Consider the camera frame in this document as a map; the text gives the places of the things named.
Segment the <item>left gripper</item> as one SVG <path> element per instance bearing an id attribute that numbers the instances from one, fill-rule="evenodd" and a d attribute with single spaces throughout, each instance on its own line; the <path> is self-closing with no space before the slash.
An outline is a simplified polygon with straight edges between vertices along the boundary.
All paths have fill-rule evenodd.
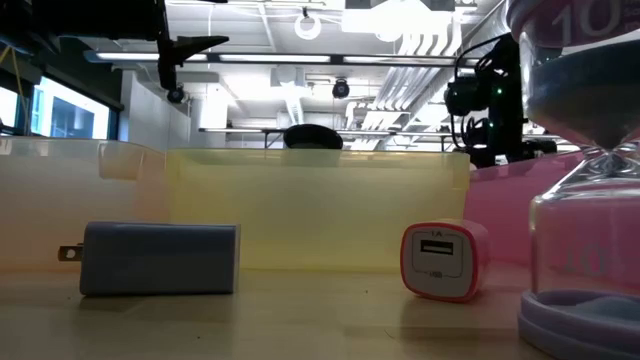
<path id="1" fill-rule="evenodd" d="M 201 51 L 229 41 L 227 36 L 169 33 L 165 0 L 32 0 L 37 25 L 57 36 L 156 40 L 160 85 L 176 90 L 176 67 Z"/>

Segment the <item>long ceiling light bar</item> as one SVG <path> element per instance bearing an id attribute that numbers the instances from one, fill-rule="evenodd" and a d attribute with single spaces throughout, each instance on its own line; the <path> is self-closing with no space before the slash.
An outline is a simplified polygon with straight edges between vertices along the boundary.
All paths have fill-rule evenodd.
<path id="1" fill-rule="evenodd" d="M 84 58 L 91 63 L 158 63 L 160 55 L 153 52 L 100 52 L 87 50 Z M 457 60 L 451 56 L 400 56 L 400 55 L 345 55 L 345 54 L 293 54 L 293 53 L 197 53 L 177 65 L 185 64 L 245 64 L 245 65 L 327 65 L 370 67 L 429 67 L 473 68 L 479 58 L 466 57 Z"/>

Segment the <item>room window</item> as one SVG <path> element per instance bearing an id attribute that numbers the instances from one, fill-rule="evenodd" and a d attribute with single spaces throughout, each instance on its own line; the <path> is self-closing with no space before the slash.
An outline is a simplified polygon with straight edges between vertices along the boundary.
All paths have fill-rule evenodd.
<path id="1" fill-rule="evenodd" d="M 0 86 L 0 132 L 57 138 L 113 139 L 114 110 L 62 83 L 42 77 L 30 96 Z"/>

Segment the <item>orange translucent plastic bin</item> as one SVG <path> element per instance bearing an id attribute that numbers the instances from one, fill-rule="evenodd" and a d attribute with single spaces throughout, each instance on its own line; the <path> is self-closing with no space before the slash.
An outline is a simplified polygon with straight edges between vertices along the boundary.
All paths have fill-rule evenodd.
<path id="1" fill-rule="evenodd" d="M 93 221 L 169 217 L 165 155 L 107 140 L 0 138 L 0 274 L 76 272 L 62 245 Z"/>

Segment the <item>yellow translucent plastic bin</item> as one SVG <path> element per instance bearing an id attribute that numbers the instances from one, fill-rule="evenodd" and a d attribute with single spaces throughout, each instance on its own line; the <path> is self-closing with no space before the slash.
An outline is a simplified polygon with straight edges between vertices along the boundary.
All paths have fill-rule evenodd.
<path id="1" fill-rule="evenodd" d="M 173 149 L 170 220 L 240 228 L 251 270 L 396 272 L 412 224 L 462 217 L 460 153 Z"/>

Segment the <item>white ceiling pipes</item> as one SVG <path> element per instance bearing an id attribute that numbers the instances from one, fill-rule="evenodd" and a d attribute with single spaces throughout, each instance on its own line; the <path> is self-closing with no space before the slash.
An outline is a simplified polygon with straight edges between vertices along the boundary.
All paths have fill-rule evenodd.
<path id="1" fill-rule="evenodd" d="M 462 44 L 462 30 L 450 24 L 434 34 L 407 35 L 403 38 L 401 55 L 453 56 Z M 450 68 L 392 67 L 373 102 L 366 106 L 367 113 L 358 124 L 361 132 L 355 145 L 379 148 L 386 139 L 372 135 L 374 131 L 425 130 L 428 125 L 419 120 L 418 112 L 444 88 L 453 76 Z"/>

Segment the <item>red white USB charger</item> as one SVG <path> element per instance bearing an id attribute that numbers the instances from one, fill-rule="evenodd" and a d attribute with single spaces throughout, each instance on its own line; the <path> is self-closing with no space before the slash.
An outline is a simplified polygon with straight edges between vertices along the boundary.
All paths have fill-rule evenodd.
<path id="1" fill-rule="evenodd" d="M 412 293 L 465 303 L 481 288 L 490 263 L 487 229 L 468 220 L 416 223 L 404 231 L 400 273 Z"/>

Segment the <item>red translucent plastic bin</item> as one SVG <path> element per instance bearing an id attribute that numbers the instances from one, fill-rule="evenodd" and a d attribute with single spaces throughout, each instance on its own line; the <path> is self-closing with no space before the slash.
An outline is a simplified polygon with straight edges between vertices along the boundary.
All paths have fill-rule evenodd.
<path id="1" fill-rule="evenodd" d="M 580 152 L 559 153 L 471 173 L 464 218 L 488 231 L 493 263 L 529 265 L 531 201 L 582 160 Z"/>

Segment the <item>lavender sand hourglass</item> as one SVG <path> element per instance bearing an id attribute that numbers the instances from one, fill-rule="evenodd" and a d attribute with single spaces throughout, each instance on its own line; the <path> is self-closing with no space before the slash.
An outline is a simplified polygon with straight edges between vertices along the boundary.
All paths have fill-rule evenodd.
<path id="1" fill-rule="evenodd" d="M 527 117 L 582 161 L 531 203 L 521 337 L 640 360 L 640 0 L 508 0 Z"/>

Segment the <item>blue-grey wall charger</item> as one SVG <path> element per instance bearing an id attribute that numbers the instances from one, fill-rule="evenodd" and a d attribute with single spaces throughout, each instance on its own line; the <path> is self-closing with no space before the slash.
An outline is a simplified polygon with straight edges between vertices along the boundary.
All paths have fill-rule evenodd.
<path id="1" fill-rule="evenodd" d="M 238 225 L 90 222 L 57 257 L 80 264 L 85 296 L 232 294 L 240 242 Z"/>

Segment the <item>silver ventilation duct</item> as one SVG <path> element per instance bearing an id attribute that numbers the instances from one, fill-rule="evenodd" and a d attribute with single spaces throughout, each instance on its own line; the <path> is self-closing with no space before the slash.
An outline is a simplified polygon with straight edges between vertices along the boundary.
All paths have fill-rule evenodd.
<path id="1" fill-rule="evenodd" d="M 481 42 L 503 35 L 509 31 L 506 24 L 506 0 L 482 0 L 493 7 L 486 13 L 474 11 L 466 14 L 454 14 L 452 24 L 459 27 L 454 33 L 460 35 L 460 45 L 454 49 L 456 58 L 463 51 Z"/>

